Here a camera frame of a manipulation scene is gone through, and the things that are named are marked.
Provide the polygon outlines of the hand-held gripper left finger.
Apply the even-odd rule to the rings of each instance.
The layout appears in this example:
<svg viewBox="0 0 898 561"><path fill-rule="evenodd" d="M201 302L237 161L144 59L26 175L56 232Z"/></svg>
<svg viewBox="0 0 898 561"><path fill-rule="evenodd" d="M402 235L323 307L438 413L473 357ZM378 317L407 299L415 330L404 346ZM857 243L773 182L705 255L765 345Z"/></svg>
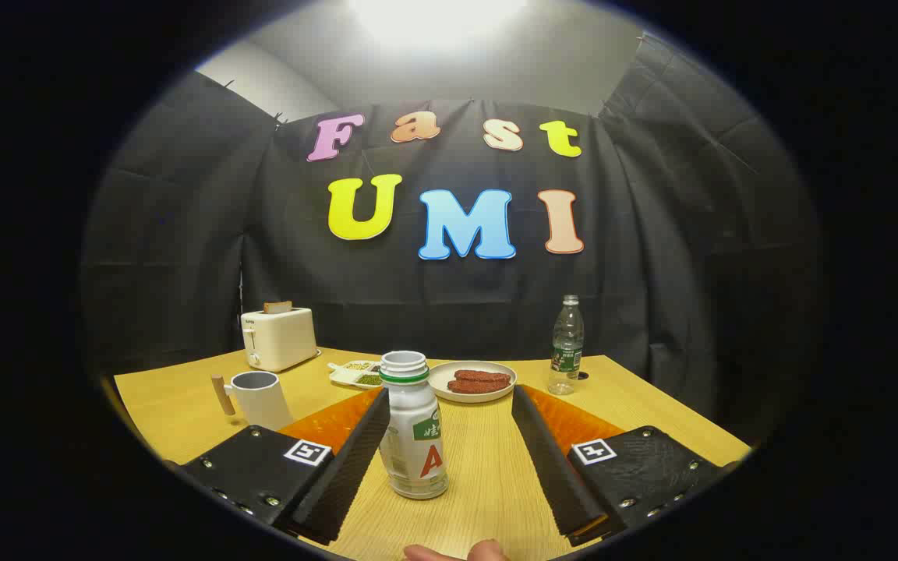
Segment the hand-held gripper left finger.
<svg viewBox="0 0 898 561"><path fill-rule="evenodd" d="M284 429L250 424L172 471L249 519L328 545L389 421L389 392L373 388Z"/></svg>

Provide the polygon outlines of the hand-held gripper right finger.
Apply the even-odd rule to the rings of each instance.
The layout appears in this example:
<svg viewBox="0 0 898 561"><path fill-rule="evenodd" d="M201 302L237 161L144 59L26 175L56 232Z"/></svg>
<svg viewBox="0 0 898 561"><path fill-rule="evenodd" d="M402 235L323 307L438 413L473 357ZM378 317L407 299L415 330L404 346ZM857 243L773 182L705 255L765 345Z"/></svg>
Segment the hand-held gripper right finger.
<svg viewBox="0 0 898 561"><path fill-rule="evenodd" d="M689 450L653 425L620 429L519 384L511 415L560 535L608 539L670 512L737 468Z"/></svg>

